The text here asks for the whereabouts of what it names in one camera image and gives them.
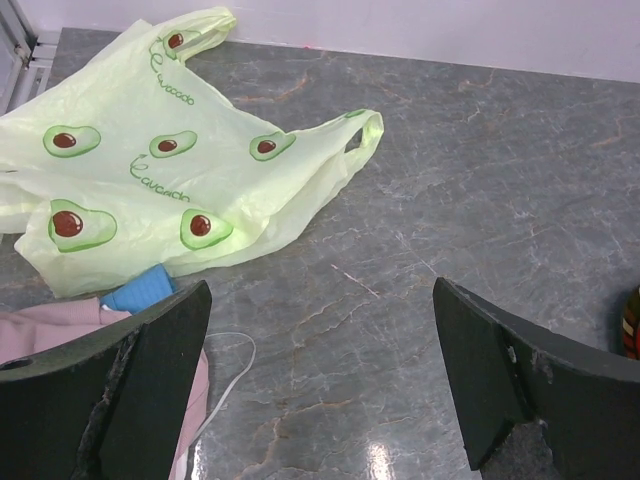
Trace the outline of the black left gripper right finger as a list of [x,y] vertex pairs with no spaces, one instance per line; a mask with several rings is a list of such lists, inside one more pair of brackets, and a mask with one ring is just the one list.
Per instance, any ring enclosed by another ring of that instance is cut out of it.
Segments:
[[639,360],[554,333],[443,277],[433,304],[471,469],[516,425],[539,421],[563,478],[638,478]]

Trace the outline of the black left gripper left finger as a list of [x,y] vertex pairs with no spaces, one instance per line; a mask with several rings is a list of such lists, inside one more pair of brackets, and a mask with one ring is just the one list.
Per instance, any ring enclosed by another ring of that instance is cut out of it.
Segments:
[[93,333],[3,363],[2,478],[168,478],[210,308],[200,281]]

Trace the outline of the green avocado print plastic bag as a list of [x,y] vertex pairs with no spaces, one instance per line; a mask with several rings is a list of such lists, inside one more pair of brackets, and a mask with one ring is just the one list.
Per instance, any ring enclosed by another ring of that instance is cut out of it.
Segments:
[[277,251],[375,153],[376,111],[286,131],[188,69],[235,24],[223,7],[138,21],[2,117],[1,231],[55,296]]

